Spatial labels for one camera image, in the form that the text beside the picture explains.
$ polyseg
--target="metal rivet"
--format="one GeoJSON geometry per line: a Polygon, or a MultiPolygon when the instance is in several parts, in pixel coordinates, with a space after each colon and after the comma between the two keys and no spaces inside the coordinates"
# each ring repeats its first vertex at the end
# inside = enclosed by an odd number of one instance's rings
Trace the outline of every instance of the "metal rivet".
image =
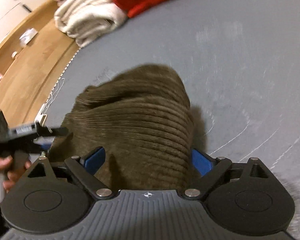
{"type": "Polygon", "coordinates": [[[108,188],[101,188],[98,189],[96,193],[99,197],[109,197],[112,194],[112,191],[108,188]]]}
{"type": "Polygon", "coordinates": [[[200,195],[200,191],[195,188],[190,188],[185,191],[187,197],[197,197],[200,195]]]}

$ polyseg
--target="white towel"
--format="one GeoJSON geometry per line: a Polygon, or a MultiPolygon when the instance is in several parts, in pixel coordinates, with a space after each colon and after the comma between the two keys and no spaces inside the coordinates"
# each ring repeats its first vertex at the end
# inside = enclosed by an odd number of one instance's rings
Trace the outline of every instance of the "white towel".
{"type": "Polygon", "coordinates": [[[56,27],[83,48],[121,26],[127,15],[111,0],[67,0],[54,19],[56,27]]]}

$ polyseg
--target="gray floor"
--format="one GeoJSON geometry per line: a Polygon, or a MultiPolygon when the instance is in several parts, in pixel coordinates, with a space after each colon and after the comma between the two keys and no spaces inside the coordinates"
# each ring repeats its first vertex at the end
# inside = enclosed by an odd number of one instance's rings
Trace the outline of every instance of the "gray floor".
{"type": "Polygon", "coordinates": [[[260,157],[296,202],[300,239],[300,0],[172,0],[82,49],[69,65],[47,124],[75,97],[142,63],[171,65],[213,157],[260,157]]]}

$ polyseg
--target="blue clip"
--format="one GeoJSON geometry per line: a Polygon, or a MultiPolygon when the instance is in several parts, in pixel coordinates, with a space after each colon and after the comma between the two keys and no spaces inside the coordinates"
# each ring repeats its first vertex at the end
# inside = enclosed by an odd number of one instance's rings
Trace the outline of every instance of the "blue clip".
{"type": "Polygon", "coordinates": [[[46,144],[41,144],[40,146],[43,151],[47,151],[51,148],[51,145],[52,143],[46,143],[46,144]]]}
{"type": "Polygon", "coordinates": [[[197,169],[197,171],[199,171],[201,176],[204,176],[212,170],[213,163],[211,160],[213,160],[213,158],[209,157],[208,155],[205,157],[203,154],[201,154],[195,149],[192,150],[191,155],[192,164],[197,169]]]}
{"type": "Polygon", "coordinates": [[[80,163],[85,170],[94,175],[106,161],[106,151],[103,147],[98,147],[81,158],[80,163]]]}

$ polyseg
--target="wooden furniture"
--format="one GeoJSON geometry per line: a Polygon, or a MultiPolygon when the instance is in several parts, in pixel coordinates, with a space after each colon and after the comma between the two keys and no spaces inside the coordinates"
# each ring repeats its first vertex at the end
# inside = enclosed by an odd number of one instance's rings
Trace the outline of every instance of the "wooden furniture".
{"type": "Polygon", "coordinates": [[[49,0],[21,22],[0,44],[0,109],[9,126],[33,122],[67,63],[78,50],[73,39],[54,24],[57,4],[49,0]],[[19,37],[28,28],[38,34],[21,48],[19,37]],[[18,51],[15,60],[11,58],[18,51]]]}

